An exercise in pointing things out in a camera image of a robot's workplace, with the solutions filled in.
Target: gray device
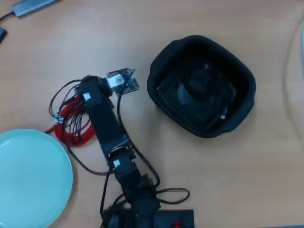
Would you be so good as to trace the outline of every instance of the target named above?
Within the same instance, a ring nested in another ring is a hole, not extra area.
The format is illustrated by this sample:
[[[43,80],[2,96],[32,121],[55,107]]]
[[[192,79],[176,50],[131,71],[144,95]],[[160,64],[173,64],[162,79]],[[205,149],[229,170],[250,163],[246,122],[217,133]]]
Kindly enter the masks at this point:
[[[60,0],[24,0],[13,5],[17,17],[24,17]]]

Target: plate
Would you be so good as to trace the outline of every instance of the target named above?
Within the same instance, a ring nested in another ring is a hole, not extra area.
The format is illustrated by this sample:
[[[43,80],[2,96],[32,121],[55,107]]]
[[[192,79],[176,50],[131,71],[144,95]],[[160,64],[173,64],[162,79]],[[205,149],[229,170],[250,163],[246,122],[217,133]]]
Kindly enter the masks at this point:
[[[30,129],[0,134],[0,228],[46,228],[65,208],[73,170],[65,149]]]

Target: wooden surface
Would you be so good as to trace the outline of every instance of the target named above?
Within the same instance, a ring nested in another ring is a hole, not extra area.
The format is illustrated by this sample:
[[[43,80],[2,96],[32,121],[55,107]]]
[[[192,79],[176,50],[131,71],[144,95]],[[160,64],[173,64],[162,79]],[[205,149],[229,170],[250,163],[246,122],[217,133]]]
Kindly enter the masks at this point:
[[[1,1],[0,14],[14,2]],[[288,45],[303,12],[300,0],[63,0],[10,18],[1,24],[9,35],[0,45],[0,133],[45,130],[52,124],[48,103],[65,82],[132,67],[141,90],[123,98],[126,128],[162,187],[191,191],[187,202],[164,209],[195,209],[199,228],[304,224],[301,30]],[[155,56],[192,34],[226,47],[257,79],[254,110],[234,132],[215,139],[179,127],[146,91]],[[76,153],[90,167],[107,169],[97,141]],[[74,168],[71,200],[51,227],[99,227],[104,177]],[[108,190],[106,205],[121,192],[114,177]]]

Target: black base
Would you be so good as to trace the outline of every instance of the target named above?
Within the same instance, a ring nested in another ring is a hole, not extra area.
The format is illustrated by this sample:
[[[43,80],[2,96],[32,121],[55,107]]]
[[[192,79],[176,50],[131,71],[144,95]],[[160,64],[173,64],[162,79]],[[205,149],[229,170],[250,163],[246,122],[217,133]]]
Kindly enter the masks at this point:
[[[160,210],[153,221],[139,221],[129,209],[115,213],[105,228],[194,228],[193,210]]]

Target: black fabric bowl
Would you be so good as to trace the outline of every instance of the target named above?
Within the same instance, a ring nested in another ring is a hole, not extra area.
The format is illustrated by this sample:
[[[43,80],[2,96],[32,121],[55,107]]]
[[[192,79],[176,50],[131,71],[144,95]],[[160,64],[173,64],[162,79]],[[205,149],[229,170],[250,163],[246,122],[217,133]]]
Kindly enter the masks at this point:
[[[187,86],[194,77],[191,91]],[[198,97],[195,85],[200,85],[200,77],[204,86],[199,88],[199,95],[203,95]],[[171,42],[155,58],[147,90],[175,122],[199,137],[212,138],[234,130],[245,119],[254,106],[256,81],[250,70],[221,45],[194,35]],[[184,97],[189,97],[191,105],[183,104]]]

